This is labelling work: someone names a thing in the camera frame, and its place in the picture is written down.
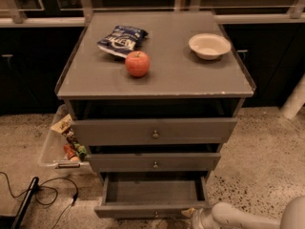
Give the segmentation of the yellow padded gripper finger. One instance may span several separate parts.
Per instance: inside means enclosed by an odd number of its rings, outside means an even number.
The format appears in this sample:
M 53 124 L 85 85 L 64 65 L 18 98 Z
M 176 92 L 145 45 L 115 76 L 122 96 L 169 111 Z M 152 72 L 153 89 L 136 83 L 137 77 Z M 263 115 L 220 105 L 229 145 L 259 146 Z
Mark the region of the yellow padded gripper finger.
M 181 212 L 181 214 L 182 214 L 184 217 L 186 217 L 186 218 L 190 218 L 190 217 L 193 215 L 194 212 L 195 212 L 195 209 L 194 209 L 194 208 L 189 208 L 189 209 L 183 210 L 183 211 Z

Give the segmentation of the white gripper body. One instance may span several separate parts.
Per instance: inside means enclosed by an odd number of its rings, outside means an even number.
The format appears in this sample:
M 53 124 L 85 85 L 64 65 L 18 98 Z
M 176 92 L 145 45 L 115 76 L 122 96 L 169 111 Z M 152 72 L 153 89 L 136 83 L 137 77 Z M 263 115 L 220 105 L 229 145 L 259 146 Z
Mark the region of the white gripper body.
M 196 209 L 191 218 L 193 229 L 218 229 L 212 216 L 211 209 Z

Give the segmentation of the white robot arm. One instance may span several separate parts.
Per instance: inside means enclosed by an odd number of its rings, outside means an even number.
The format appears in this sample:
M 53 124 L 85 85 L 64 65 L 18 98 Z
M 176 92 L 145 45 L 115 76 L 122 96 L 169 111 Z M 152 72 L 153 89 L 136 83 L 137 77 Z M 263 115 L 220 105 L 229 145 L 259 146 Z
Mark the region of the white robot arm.
M 241 111 L 208 181 L 212 203 L 182 212 L 192 229 L 304 229 L 304 88 L 280 109 Z

